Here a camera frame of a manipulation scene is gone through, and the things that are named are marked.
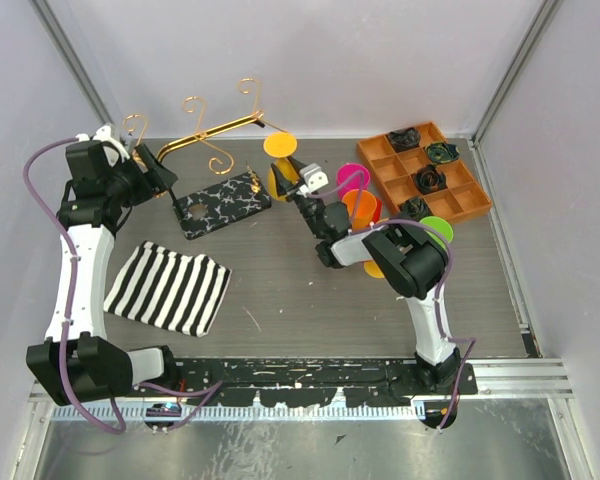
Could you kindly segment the yellow plastic wine glass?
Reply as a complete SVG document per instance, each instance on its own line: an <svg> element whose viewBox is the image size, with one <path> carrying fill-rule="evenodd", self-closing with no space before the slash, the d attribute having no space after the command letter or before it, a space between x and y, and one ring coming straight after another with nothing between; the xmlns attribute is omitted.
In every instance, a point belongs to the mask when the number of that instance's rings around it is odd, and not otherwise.
<svg viewBox="0 0 600 480"><path fill-rule="evenodd" d="M299 176L290 163L291 156L297 149L297 139L288 132L270 134L263 142L263 149L274 159L274 164L291 183L295 184Z"/></svg>

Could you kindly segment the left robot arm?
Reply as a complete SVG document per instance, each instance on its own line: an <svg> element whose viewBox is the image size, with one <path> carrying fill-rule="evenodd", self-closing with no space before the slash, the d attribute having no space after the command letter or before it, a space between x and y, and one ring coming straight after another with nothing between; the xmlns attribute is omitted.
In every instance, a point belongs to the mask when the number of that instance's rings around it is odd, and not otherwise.
<svg viewBox="0 0 600 480"><path fill-rule="evenodd" d="M115 237L131 210L170 190L177 176L144 145L134 161L117 140L82 135L63 141L71 173L52 221L60 230L61 274L51 323L26 364L59 406L128 395L144 382L174 393L180 372L167 346L126 352L104 328L106 271Z"/></svg>

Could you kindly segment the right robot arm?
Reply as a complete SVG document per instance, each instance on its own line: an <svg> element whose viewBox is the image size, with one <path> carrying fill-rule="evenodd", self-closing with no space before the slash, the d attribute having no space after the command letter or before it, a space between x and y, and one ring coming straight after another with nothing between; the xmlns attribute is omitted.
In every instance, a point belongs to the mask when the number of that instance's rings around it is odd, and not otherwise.
<svg viewBox="0 0 600 480"><path fill-rule="evenodd" d="M296 205L319 241L317 256L328 268L373 261L393 290L406 300L416 337L416 377L424 390L439 394L449 387L458 395L466 354L450 333L444 284L452 266L449 242L432 227L406 214L355 229L352 213L341 202L325 203L319 190L328 185L322 168L289 160L299 180L271 166L276 193Z"/></svg>

